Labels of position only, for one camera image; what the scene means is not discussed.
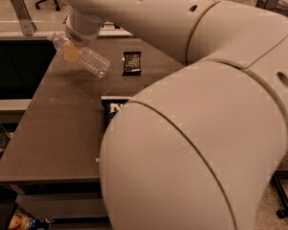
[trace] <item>clear plastic bottle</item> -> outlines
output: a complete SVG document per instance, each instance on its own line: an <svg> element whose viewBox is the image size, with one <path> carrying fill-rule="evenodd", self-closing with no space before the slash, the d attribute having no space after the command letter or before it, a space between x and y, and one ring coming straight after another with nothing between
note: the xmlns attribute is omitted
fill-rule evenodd
<svg viewBox="0 0 288 230"><path fill-rule="evenodd" d="M64 54L64 59L80 64L99 78L107 73L110 62L92 49L76 46L64 34L49 34L47 38L53 42L58 53Z"/></svg>

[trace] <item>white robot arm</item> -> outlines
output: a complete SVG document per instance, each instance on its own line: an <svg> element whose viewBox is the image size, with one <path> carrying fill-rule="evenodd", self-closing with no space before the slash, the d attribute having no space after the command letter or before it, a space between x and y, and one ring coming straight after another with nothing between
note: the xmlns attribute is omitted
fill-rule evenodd
<svg viewBox="0 0 288 230"><path fill-rule="evenodd" d="M288 18L223 0L67 0L86 45L110 20L188 65L133 97L100 175L115 230L252 229L288 149Z"/></svg>

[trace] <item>floor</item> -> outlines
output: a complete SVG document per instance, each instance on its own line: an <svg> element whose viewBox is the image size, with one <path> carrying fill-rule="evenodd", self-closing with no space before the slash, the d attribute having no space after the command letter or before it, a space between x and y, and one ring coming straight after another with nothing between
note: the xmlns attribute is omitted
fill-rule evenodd
<svg viewBox="0 0 288 230"><path fill-rule="evenodd" d="M238 3L255 6L256 0L231 0ZM25 0L28 10L36 22L40 31L47 32L51 30L62 31L64 28L64 19L68 15L69 7L64 0L60 0L61 11L55 11L53 2L48 1L41 5L41 10L35 8L36 0ZM17 30L19 25L13 13L10 0L0 0L0 33ZM280 170L288 170L288 153L279 165ZM288 181L283 181L284 189L288 195ZM269 185L262 201L258 207L254 230L288 230L288 218L280 219L276 216L276 210L281 209L276 189L273 185Z"/></svg>

